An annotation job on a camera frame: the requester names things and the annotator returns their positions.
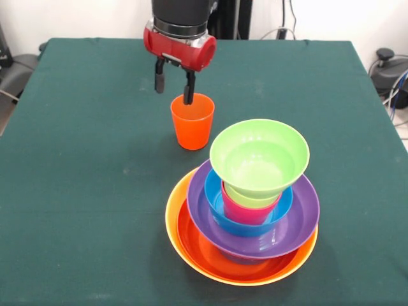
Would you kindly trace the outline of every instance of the plastic bowl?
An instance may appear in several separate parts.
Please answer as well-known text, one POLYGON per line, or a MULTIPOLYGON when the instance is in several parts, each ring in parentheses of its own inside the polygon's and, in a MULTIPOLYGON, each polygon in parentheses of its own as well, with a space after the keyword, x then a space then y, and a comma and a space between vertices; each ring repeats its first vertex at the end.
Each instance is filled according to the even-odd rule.
POLYGON ((189 172, 174 187, 166 206, 166 231, 177 254, 195 271, 209 279, 234 286, 261 286, 277 282, 297 271, 309 258, 317 240, 318 229, 297 250, 291 254, 269 259, 256 266, 238 265, 226 259, 218 248, 210 242, 195 226, 179 228, 178 220, 182 214, 187 188, 196 170, 189 172))
POLYGON ((210 148, 213 169, 248 198, 271 198, 297 181, 309 164, 305 138, 275 120, 251 119, 218 134, 210 148))
MULTIPOLYGON (((223 230, 211 213, 205 196, 205 180, 212 167, 205 161, 193 175, 187 190, 187 207, 194 225, 218 249, 245 259, 269 259, 299 248, 319 221, 319 198, 303 174, 292 186, 293 203, 273 230, 258 237, 238 237, 223 230)), ((280 209, 278 203, 273 211, 280 209)))
POLYGON ((270 230, 281 220, 292 206, 292 187, 287 188, 280 198, 276 208, 269 213, 266 221, 260 225, 247 225, 228 219, 224 215, 224 202, 221 196, 221 179, 211 170, 206 178, 205 196, 209 202, 209 207, 214 221, 226 232, 240 237, 258 237, 270 230))

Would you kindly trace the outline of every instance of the cable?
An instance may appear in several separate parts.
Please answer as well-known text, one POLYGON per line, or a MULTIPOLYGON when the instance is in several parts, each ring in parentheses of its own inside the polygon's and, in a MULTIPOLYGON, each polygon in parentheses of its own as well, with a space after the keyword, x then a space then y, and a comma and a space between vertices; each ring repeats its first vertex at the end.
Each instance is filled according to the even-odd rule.
POLYGON ((386 95, 389 95, 390 94, 390 91, 383 91, 383 92, 378 92, 378 95, 381 97, 381 96, 386 96, 386 95))
POLYGON ((14 60, 14 59, 13 59, 13 62, 16 62, 17 64, 20 64, 21 66, 24 66, 24 67, 26 67, 26 68, 28 68, 28 69, 34 71, 34 68, 33 68, 33 67, 31 67, 31 66, 29 66, 29 65, 27 65, 27 64, 24 64, 23 62, 16 61, 16 60, 14 60))
POLYGON ((19 100, 18 97, 13 96, 12 94, 9 94, 8 92, 6 92, 6 91, 4 91, 2 89, 0 89, 0 94, 4 94, 5 96, 8 96, 9 98, 14 99, 15 101, 19 100))
POLYGON ((241 5, 241 0, 235 0, 235 15, 234 15, 234 30, 233 30, 234 40, 238 39, 238 21, 240 18, 240 5, 241 5))
POLYGON ((398 97, 399 97, 399 95, 400 95, 400 91, 401 91, 402 84, 404 84, 406 78, 407 78, 407 74, 405 74, 405 76, 404 76, 403 78, 401 78, 400 82, 398 83, 398 93, 397 93, 397 96, 396 96, 395 99, 394 99, 393 110, 392 110, 392 112, 391 112, 391 121, 394 121, 394 117, 395 117, 395 107, 396 107, 396 105, 397 105, 397 101, 398 101, 398 97))
POLYGON ((389 112, 390 112, 390 109, 391 109, 391 100, 392 100, 392 98, 393 98, 394 90, 396 89, 397 85, 400 83, 401 79, 402 79, 403 77, 406 78, 407 74, 408 74, 408 69, 406 69, 406 70, 395 80, 395 83, 391 86, 390 96, 388 97, 388 111, 389 111, 389 112))
POLYGON ((403 126, 404 124, 407 124, 408 123, 408 120, 407 121, 404 121, 404 122, 401 122, 401 123, 398 123, 398 124, 394 124, 394 126, 395 127, 397 127, 397 126, 403 126))
MULTIPOLYGON (((397 90, 393 93, 393 96, 391 97, 391 99, 393 99, 393 98, 398 94, 398 92, 399 92, 399 90, 397 89, 397 90)), ((390 98, 387 98, 386 100, 384 100, 384 101, 382 102, 382 105, 385 105, 385 104, 387 104, 388 102, 390 102, 390 98)))
POLYGON ((295 32, 293 32, 293 31, 292 31, 290 28, 288 28, 288 27, 277 27, 276 29, 270 30, 270 31, 266 32, 266 34, 265 34, 264 36, 262 36, 262 37, 260 38, 260 40, 263 40, 263 39, 264 39, 265 37, 267 37, 269 34, 272 34, 273 32, 278 31, 278 30, 280 30, 280 29, 285 29, 285 30, 289 31, 290 33, 292 33, 292 35, 293 35, 293 40, 296 40, 295 32))
POLYGON ((297 23, 298 21, 297 21, 297 19, 296 19, 295 13, 293 13, 292 0, 289 0, 289 5, 291 6, 292 16, 293 16, 293 19, 295 20, 295 22, 294 22, 294 24, 293 24, 293 32, 294 32, 295 29, 296 29, 296 23, 297 23))
MULTIPOLYGON (((395 57, 405 57, 405 58, 408 58, 408 55, 405 55, 405 54, 397 54, 397 55, 394 55, 394 56, 393 56, 393 58, 395 58, 395 57)), ((368 69, 368 75, 369 75, 370 77, 371 77, 372 68, 374 68, 374 66, 375 66, 376 64, 378 64, 379 62, 381 62, 380 59, 376 60, 375 62, 373 62, 373 63, 371 64, 370 68, 368 69)))
POLYGON ((282 0, 282 27, 285 26, 285 17, 286 17, 285 11, 286 11, 286 9, 285 9, 285 0, 282 0))

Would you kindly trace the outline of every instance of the pink cup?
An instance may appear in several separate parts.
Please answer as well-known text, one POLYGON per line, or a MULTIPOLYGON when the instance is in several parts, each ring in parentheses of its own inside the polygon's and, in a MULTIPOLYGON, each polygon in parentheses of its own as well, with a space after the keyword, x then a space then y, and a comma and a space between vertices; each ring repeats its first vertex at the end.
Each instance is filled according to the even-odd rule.
POLYGON ((276 207, 282 193, 271 205, 262 208, 248 208, 235 203, 227 195, 224 187, 224 181, 221 182, 221 195, 222 200, 224 201, 224 214, 228 219, 241 224, 259 225, 264 223, 269 213, 276 207))

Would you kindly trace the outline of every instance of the plastic cup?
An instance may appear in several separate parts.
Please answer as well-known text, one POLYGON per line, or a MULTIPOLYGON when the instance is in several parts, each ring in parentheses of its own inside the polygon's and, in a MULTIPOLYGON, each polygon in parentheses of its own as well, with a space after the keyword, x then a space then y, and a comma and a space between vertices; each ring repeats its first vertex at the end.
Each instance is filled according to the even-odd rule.
POLYGON ((272 196, 271 198, 265 199, 254 199, 248 198, 247 196, 243 196, 238 191, 233 189, 229 184, 224 184, 225 191, 227 192, 228 196, 235 202, 241 206, 248 207, 248 208, 263 208, 269 206, 271 203, 276 201, 281 196, 281 193, 277 196, 272 196))
POLYGON ((215 105, 204 94, 194 93, 191 105, 185 105, 183 98, 178 96, 170 106, 177 141, 187 150, 200 150, 210 138, 215 105))
POLYGON ((211 214, 224 231, 240 237, 259 237, 268 233, 289 212, 293 202, 292 187, 286 188, 273 212, 269 213, 263 224, 241 224, 225 216, 225 204, 221 194, 221 179, 214 170, 210 170, 204 185, 205 197, 208 201, 211 214))
POLYGON ((222 200, 224 201, 225 216, 229 220, 248 225, 260 225, 264 223, 269 213, 276 207, 280 199, 280 197, 277 198, 277 200, 271 203, 271 205, 264 208, 253 209, 243 207, 235 203, 227 195, 224 187, 224 182, 221 182, 221 196, 222 200))

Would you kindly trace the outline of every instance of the yellow plate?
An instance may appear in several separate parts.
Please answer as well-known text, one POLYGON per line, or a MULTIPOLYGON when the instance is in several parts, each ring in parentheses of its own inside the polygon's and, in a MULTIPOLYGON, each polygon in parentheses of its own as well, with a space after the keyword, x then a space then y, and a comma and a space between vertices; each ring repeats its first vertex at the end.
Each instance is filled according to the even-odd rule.
POLYGON ((225 284, 230 284, 234 286, 260 286, 265 284, 270 284, 272 282, 277 282, 288 275, 291 275, 297 269, 299 269, 310 256, 313 251, 313 248, 317 240, 318 228, 316 227, 313 235, 309 240, 303 244, 297 251, 294 258, 290 263, 283 267, 278 272, 274 273, 269 277, 263 277, 262 279, 254 281, 242 281, 242 280, 233 280, 225 279, 224 277, 217 275, 216 273, 211 273, 207 269, 203 268, 191 257, 192 254, 189 254, 186 249, 183 247, 182 242, 180 241, 179 235, 177 233, 178 222, 180 210, 182 208, 183 202, 186 200, 187 189, 190 183, 193 174, 196 169, 189 172, 185 177, 183 177, 180 182, 174 187, 173 191, 170 194, 170 197, 166 206, 166 230, 169 236, 170 242, 173 245, 174 249, 177 251, 178 255, 193 269, 197 272, 209 277, 218 282, 223 282, 225 284))

